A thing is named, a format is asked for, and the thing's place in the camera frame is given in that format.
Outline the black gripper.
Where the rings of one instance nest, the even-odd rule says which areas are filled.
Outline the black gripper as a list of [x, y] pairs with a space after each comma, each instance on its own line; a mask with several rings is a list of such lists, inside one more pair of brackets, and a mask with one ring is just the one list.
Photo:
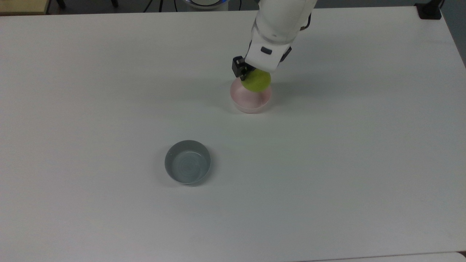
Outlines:
[[236, 78], [245, 81], [248, 74], [255, 70], [255, 67], [246, 63], [243, 56], [236, 56], [232, 60], [232, 71]]

